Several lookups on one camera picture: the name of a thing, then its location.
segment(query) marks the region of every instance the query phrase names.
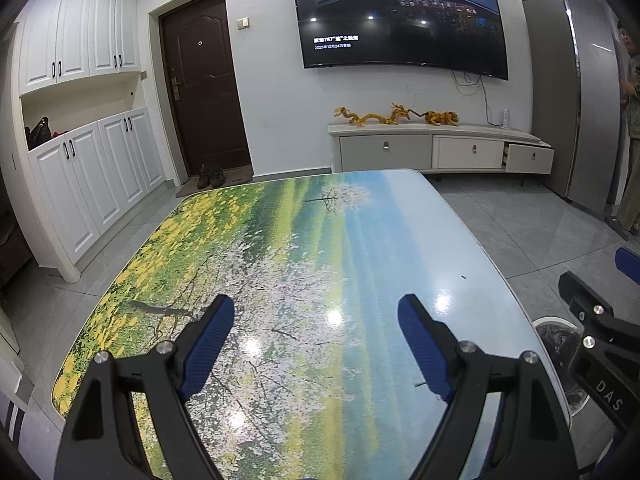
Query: person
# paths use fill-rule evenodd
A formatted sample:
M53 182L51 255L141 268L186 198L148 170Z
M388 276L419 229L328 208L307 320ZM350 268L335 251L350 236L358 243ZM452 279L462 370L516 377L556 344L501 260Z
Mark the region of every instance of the person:
M620 82L622 107L626 109L630 137L629 170L618 214L615 218L609 218L607 223L627 240L629 231L638 234L640 224L640 56L636 44L621 22L618 22L618 30L631 56L626 80Z

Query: pants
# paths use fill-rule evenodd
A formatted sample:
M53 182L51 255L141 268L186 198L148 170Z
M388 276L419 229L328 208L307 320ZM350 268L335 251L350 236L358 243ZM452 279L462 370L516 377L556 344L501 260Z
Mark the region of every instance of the pants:
M640 139L633 137L629 147L629 174L617 218L627 231L640 222Z

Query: light switch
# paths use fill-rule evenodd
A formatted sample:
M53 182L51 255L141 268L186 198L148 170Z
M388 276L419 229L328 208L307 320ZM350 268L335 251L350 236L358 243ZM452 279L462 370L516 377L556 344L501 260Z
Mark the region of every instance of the light switch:
M240 18L236 20L238 24L238 30L242 30L243 28L249 28L249 18Z

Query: blue gripper pad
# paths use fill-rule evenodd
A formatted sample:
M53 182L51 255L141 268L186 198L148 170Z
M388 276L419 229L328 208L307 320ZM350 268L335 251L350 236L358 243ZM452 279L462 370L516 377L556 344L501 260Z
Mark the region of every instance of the blue gripper pad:
M640 285L640 256L627 248L620 247L616 251L615 261L620 272Z
M398 302L398 323L429 389L445 402L453 398L447 362L406 296Z
M225 298L191 349L184 361L184 381L178 390L182 402L187 402L204 387L234 324L235 315L234 302Z

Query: television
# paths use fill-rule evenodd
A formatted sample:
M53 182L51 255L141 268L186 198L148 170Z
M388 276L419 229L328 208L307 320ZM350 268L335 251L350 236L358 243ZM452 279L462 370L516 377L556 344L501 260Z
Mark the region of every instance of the television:
M434 66L508 79L498 0L296 0L305 68Z

